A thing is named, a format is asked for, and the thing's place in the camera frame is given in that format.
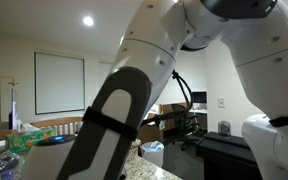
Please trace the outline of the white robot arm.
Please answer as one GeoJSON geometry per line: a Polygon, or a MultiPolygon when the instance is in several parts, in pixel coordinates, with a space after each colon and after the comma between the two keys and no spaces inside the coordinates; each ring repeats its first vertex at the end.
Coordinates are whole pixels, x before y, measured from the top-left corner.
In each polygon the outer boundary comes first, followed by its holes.
{"type": "Polygon", "coordinates": [[[288,180],[288,6],[284,0],[143,0],[77,135],[40,141],[21,180],[119,180],[140,126],[175,99],[177,72],[191,83],[223,74],[203,51],[220,41],[259,114],[241,134],[263,180],[288,180]]]}

